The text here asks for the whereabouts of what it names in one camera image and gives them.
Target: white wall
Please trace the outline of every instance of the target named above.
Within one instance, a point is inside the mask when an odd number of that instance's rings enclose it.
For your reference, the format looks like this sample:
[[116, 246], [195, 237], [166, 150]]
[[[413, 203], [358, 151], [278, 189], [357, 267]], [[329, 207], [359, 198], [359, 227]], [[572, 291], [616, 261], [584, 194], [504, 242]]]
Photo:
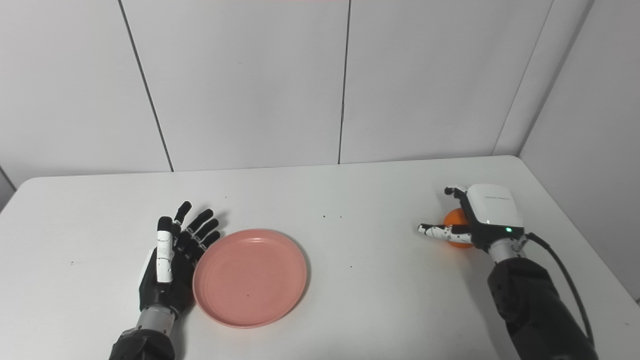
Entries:
[[176, 170], [338, 161], [348, 0], [124, 0]]
[[116, 1], [2, 2], [0, 129], [16, 186], [169, 170]]
[[4, 205], [9, 201], [13, 195], [13, 188], [9, 184], [9, 181], [0, 172], [0, 211], [4, 208]]
[[586, 3], [353, 1], [342, 162], [516, 154]]
[[[348, 52], [348, 0], [123, 3], [197, 170], [515, 154], [588, 1], [353, 1]], [[17, 186], [169, 170], [118, 1], [3, 1], [0, 129]]]
[[640, 297], [640, 2], [596, 1], [522, 159]]

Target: white table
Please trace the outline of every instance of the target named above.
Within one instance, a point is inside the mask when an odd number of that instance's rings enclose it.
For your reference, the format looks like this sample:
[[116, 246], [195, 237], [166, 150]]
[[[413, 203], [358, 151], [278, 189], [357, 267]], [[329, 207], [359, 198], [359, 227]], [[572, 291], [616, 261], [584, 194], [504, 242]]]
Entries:
[[[287, 316], [257, 329], [224, 327], [195, 308], [174, 333], [184, 359], [516, 359], [486, 285], [489, 256], [415, 230], [458, 205], [443, 194], [454, 183], [511, 188], [527, 230], [573, 275], [600, 358], [637, 359], [640, 308], [508, 156], [29, 180], [0, 215], [1, 357], [106, 359], [138, 318], [157, 218], [190, 200], [213, 208], [225, 233], [290, 236], [310, 283]], [[577, 316], [553, 260], [535, 244], [527, 253]]]

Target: panel seam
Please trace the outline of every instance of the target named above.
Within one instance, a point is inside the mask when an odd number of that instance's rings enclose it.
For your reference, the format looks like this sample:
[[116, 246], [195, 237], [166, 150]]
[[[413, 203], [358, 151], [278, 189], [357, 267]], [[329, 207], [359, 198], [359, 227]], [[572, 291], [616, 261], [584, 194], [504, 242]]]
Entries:
[[504, 122], [502, 122], [502, 127], [500, 128], [500, 132], [498, 133], [498, 137], [495, 139], [495, 144], [493, 145], [493, 150], [491, 150], [491, 155], [495, 153], [495, 148], [498, 146], [498, 142], [500, 142], [500, 137], [502, 136], [502, 132], [504, 130], [504, 126], [507, 124], [507, 119], [509, 118], [509, 114], [511, 113], [511, 109], [513, 107], [513, 103], [516, 101], [518, 97], [518, 93], [520, 92], [520, 87], [522, 86], [522, 81], [524, 80], [525, 75], [527, 74], [527, 69], [529, 68], [529, 64], [531, 63], [531, 59], [533, 58], [533, 54], [536, 52], [536, 47], [538, 46], [538, 41], [540, 41], [540, 36], [542, 36], [542, 31], [545, 29], [545, 25], [547, 24], [547, 19], [549, 18], [549, 14], [551, 13], [551, 8], [554, 5], [556, 0], [552, 0], [549, 4], [549, 9], [547, 9], [547, 14], [545, 15], [545, 20], [542, 22], [542, 26], [540, 27], [540, 32], [538, 32], [538, 37], [536, 38], [536, 42], [533, 44], [533, 49], [531, 50], [531, 54], [529, 55], [529, 59], [527, 60], [527, 65], [524, 67], [524, 71], [522, 72], [522, 76], [520, 77], [520, 82], [518, 83], [518, 88], [513, 94], [513, 99], [511, 100], [511, 104], [509, 105], [509, 110], [507, 110], [507, 115], [504, 117]]
[[15, 185], [13, 184], [11, 179], [9, 179], [9, 175], [7, 175], [6, 172], [4, 172], [4, 169], [2, 168], [2, 166], [0, 166], [0, 176], [3, 176], [6, 179], [6, 182], [9, 183], [9, 186], [11, 186], [11, 189], [13, 189], [13, 192], [16, 192], [18, 190], [15, 188]]
[[129, 41], [131, 42], [131, 47], [133, 48], [133, 54], [136, 57], [136, 63], [138, 63], [138, 70], [140, 71], [140, 76], [142, 77], [142, 83], [145, 85], [147, 99], [149, 99], [149, 105], [151, 105], [151, 111], [153, 112], [154, 119], [156, 120], [156, 127], [158, 129], [158, 134], [160, 135], [160, 141], [162, 141], [164, 155], [166, 155], [166, 160], [169, 163], [169, 169], [173, 172], [173, 163], [171, 162], [171, 156], [169, 156], [169, 149], [167, 148], [166, 141], [164, 140], [164, 134], [162, 132], [162, 127], [160, 126], [160, 120], [158, 120], [158, 115], [156, 113], [156, 106], [154, 105], [154, 101], [151, 98], [151, 91], [149, 91], [149, 85], [147, 83], [147, 78], [145, 77], [145, 72], [142, 70], [142, 62], [140, 62], [140, 56], [138, 55], [138, 48], [136, 48], [136, 43], [133, 41], [133, 34], [131, 33], [131, 27], [129, 26], [129, 20], [127, 19], [127, 14], [124, 11], [122, 0], [118, 0], [118, 4], [120, 5], [120, 11], [122, 12], [124, 24], [127, 27], [127, 34], [129, 35]]
[[338, 164], [342, 157], [342, 125], [344, 124], [344, 94], [347, 88], [347, 60], [349, 56], [349, 29], [351, 27], [351, 0], [349, 0], [349, 11], [347, 12], [347, 39], [344, 45], [344, 72], [342, 75], [342, 109], [340, 111], [340, 140], [338, 142]]
[[595, 2], [595, 0], [589, 0], [589, 3], [587, 4], [587, 6], [584, 8], [584, 11], [582, 12], [582, 16], [580, 17], [580, 21], [578, 21], [577, 26], [573, 30], [573, 34], [571, 36], [571, 39], [569, 40], [569, 44], [567, 45], [566, 49], [564, 50], [564, 54], [563, 54], [562, 58], [560, 59], [560, 62], [558, 63], [558, 65], [556, 67], [556, 71], [554, 72], [554, 75], [551, 77], [551, 81], [549, 82], [549, 85], [547, 85], [547, 89], [545, 90], [545, 93], [542, 96], [542, 100], [538, 104], [538, 109], [536, 110], [536, 113], [533, 115], [533, 118], [532, 118], [531, 123], [529, 124], [529, 128], [527, 130], [527, 133], [524, 136], [524, 138], [522, 139], [522, 143], [520, 144], [520, 148], [518, 149], [518, 152], [516, 153], [517, 157], [520, 157], [520, 155], [522, 154], [522, 149], [524, 148], [525, 143], [527, 143], [527, 140], [529, 139], [529, 135], [531, 135], [531, 131], [533, 130], [533, 127], [536, 125], [536, 122], [538, 121], [538, 118], [540, 117], [540, 113], [542, 112], [542, 109], [545, 107], [545, 103], [547, 102], [547, 99], [549, 98], [549, 94], [551, 94], [551, 89], [553, 89], [553, 87], [556, 85], [556, 81], [558, 79], [558, 76], [560, 75], [560, 71], [564, 67], [564, 63], [566, 62], [566, 59], [569, 57], [569, 53], [571, 52], [571, 49], [573, 48], [573, 45], [575, 44], [575, 40], [578, 38], [578, 34], [580, 34], [580, 31], [582, 30], [582, 26], [584, 25], [584, 22], [586, 21], [587, 16], [589, 15], [589, 12], [591, 11], [591, 7], [593, 7], [593, 3], [594, 2]]

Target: pink plate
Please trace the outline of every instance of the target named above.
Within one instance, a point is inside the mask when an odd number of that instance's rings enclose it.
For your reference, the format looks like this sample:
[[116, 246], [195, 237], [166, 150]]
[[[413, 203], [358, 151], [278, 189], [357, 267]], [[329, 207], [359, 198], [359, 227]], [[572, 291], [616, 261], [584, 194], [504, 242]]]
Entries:
[[238, 231], [205, 252], [193, 276], [200, 308], [223, 325], [258, 327], [285, 316], [307, 283], [300, 249], [275, 231]]

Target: robotic hand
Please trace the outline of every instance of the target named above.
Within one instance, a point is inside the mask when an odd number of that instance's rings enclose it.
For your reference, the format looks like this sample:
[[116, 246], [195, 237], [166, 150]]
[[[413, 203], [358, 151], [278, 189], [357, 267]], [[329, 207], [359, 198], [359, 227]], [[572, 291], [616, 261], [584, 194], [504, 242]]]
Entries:
[[218, 220], [206, 209], [182, 230], [191, 209], [186, 201], [175, 218], [158, 220], [157, 247], [140, 283], [140, 317], [132, 329], [113, 344], [109, 360], [174, 360], [169, 339], [174, 321], [193, 305], [192, 280], [195, 267], [218, 238]]
[[[597, 360], [591, 326], [569, 273], [549, 244], [534, 233], [525, 234], [511, 191], [499, 185], [475, 184], [448, 187], [445, 194], [460, 201], [460, 224], [421, 224], [418, 231], [456, 247], [476, 247], [492, 257], [495, 267], [487, 283], [520, 358]], [[526, 258], [523, 248], [528, 240], [549, 251], [558, 263], [575, 297], [586, 335], [560, 299], [548, 272]]]

